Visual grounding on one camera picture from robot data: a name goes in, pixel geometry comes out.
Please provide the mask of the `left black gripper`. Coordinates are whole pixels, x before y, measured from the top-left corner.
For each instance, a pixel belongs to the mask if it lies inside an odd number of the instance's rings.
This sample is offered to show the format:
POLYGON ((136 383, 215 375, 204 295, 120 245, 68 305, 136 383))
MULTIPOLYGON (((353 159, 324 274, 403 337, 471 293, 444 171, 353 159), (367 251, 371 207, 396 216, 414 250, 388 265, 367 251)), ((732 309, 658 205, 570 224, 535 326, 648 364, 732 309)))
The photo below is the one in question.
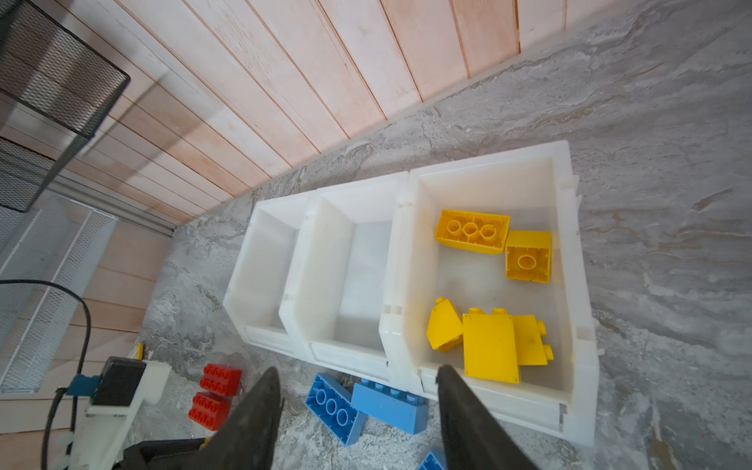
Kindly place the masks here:
POLYGON ((181 469, 211 439, 144 441, 126 448, 112 469, 181 469))

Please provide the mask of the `yellow long brick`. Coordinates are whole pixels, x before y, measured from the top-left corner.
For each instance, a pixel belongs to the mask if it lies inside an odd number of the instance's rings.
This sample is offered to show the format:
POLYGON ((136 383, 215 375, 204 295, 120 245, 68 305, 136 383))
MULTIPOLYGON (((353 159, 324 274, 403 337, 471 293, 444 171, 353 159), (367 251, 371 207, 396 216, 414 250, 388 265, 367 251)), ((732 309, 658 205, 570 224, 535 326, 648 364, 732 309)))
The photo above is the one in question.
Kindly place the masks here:
POLYGON ((511 217, 471 211, 444 210, 435 240, 450 248, 484 255, 502 255, 511 217))

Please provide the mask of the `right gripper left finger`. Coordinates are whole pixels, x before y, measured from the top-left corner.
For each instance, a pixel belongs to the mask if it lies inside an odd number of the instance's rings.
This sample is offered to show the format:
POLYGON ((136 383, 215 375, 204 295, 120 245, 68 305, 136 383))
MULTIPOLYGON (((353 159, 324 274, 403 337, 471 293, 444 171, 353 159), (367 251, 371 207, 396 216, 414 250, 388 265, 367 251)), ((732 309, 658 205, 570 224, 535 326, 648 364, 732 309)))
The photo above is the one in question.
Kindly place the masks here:
POLYGON ((279 373, 270 367, 196 454, 196 468, 272 468, 282 409, 279 373))

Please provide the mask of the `yellow sloped brick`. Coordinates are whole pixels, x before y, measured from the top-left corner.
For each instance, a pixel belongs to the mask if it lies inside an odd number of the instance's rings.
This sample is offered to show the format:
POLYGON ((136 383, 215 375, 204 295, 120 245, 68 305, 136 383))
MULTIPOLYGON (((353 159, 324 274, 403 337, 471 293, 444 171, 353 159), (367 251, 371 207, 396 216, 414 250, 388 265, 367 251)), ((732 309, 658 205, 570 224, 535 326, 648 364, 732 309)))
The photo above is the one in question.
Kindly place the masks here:
POLYGON ((449 299, 436 299, 428 323, 427 338, 432 349, 441 353, 462 343, 462 318, 449 299))

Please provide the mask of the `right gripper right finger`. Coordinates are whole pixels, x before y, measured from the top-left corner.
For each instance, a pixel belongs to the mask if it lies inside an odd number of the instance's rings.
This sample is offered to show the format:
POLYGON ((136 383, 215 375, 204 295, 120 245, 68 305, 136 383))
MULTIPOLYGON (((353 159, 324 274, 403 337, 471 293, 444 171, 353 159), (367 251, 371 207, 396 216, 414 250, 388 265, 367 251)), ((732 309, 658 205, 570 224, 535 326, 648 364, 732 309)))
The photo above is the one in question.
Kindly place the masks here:
POLYGON ((441 430, 450 469, 534 469, 497 419, 450 365, 437 376, 441 430))

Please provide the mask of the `yellow small brick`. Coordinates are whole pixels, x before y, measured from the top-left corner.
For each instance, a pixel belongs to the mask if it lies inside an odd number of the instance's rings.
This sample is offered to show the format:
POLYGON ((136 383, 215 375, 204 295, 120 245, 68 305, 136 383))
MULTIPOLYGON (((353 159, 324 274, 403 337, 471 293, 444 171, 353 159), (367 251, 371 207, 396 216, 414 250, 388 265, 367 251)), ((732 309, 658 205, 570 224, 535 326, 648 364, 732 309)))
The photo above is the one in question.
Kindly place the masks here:
POLYGON ((505 247, 507 279, 548 284, 551 261, 550 232, 517 230, 509 233, 505 247))
POLYGON ((544 344, 546 325, 534 315, 512 317, 519 366, 546 366, 554 360, 552 347, 544 344))

